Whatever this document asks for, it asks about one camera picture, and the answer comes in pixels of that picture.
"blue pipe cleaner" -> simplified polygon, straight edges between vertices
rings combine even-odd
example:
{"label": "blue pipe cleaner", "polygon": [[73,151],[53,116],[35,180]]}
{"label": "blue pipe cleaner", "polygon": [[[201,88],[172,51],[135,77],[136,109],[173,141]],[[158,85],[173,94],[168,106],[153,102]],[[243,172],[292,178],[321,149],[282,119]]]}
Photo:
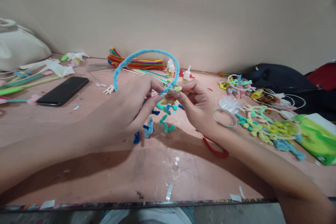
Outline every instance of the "blue pipe cleaner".
{"label": "blue pipe cleaner", "polygon": [[162,95],[163,93],[168,93],[168,89],[169,88],[173,88],[173,86],[175,86],[176,82],[179,79],[179,75],[178,75],[178,73],[180,72],[180,64],[179,64],[179,62],[169,52],[161,51],[161,50],[156,50],[156,49],[150,49],[150,50],[145,49],[145,50],[141,50],[141,51],[138,51],[136,53],[131,54],[126,59],[124,59],[123,62],[121,62],[119,64],[119,66],[115,70],[114,76],[113,76],[113,85],[114,85],[115,91],[119,90],[118,84],[117,84],[117,79],[118,79],[118,75],[119,75],[119,72],[121,71],[121,69],[124,68],[124,67],[126,67],[134,58],[138,57],[141,54],[145,54],[145,53],[149,53],[149,52],[150,53],[160,53],[160,54],[167,55],[169,58],[171,58],[173,60],[175,66],[176,66],[176,74],[175,74],[175,77],[174,77],[173,81],[168,86],[166,86],[166,88],[161,93],[159,93],[159,95]]}
{"label": "blue pipe cleaner", "polygon": [[149,118],[148,126],[143,125],[142,127],[145,129],[145,137],[148,138],[154,132],[153,118],[152,117]]}
{"label": "blue pipe cleaner", "polygon": [[156,110],[154,110],[154,109],[153,109],[153,110],[152,110],[152,114],[154,114],[154,115],[157,115],[157,116],[158,116],[158,115],[160,114],[160,111],[156,111]]}
{"label": "blue pipe cleaner", "polygon": [[138,143],[140,143],[140,131],[134,134],[133,144],[138,144]]}
{"label": "blue pipe cleaner", "polygon": [[306,155],[304,155],[301,152],[297,152],[294,149],[294,147],[290,143],[288,143],[286,140],[274,140],[273,143],[278,151],[285,151],[285,152],[290,151],[300,161],[303,161],[306,158]]}

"black smartphone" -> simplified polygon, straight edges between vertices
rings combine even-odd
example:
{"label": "black smartphone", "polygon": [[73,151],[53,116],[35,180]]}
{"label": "black smartphone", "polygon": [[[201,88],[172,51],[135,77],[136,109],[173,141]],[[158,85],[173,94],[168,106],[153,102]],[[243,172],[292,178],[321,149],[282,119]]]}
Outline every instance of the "black smartphone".
{"label": "black smartphone", "polygon": [[60,107],[89,83],[88,78],[70,77],[36,101],[43,106]]}

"red fabric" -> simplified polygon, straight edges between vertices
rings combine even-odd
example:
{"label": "red fabric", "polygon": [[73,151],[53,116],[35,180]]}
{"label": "red fabric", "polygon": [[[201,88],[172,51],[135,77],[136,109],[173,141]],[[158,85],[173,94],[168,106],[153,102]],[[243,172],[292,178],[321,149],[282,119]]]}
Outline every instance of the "red fabric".
{"label": "red fabric", "polygon": [[325,64],[310,75],[307,79],[319,88],[323,88],[327,91],[336,88],[336,63]]}

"beige wall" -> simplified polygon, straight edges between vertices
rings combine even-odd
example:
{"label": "beige wall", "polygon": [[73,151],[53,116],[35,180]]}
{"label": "beige wall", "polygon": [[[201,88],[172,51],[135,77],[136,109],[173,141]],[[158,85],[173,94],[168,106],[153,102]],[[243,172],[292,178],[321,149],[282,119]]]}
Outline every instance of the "beige wall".
{"label": "beige wall", "polygon": [[335,0],[0,0],[0,17],[54,52],[106,58],[140,49],[182,67],[233,72],[260,62],[306,73],[335,58]]}

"white glue bottle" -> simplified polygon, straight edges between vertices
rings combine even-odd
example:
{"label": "white glue bottle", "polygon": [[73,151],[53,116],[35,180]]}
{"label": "white glue bottle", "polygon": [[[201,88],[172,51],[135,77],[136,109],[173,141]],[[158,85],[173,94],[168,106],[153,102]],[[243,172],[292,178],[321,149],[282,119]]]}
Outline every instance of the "white glue bottle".
{"label": "white glue bottle", "polygon": [[173,63],[172,59],[169,59],[168,62],[167,62],[167,67],[166,67],[166,73],[167,74],[169,74],[169,70],[168,69],[169,69],[170,64],[172,64],[172,63]]}
{"label": "white glue bottle", "polygon": [[190,67],[188,67],[188,70],[184,72],[184,75],[183,75],[183,78],[182,78],[182,81],[188,81],[189,80],[189,77],[190,77]]}
{"label": "white glue bottle", "polygon": [[174,75],[174,69],[175,69],[174,64],[171,63],[171,64],[168,66],[168,73],[169,73],[169,76],[170,76],[170,77],[173,77],[173,75]]}

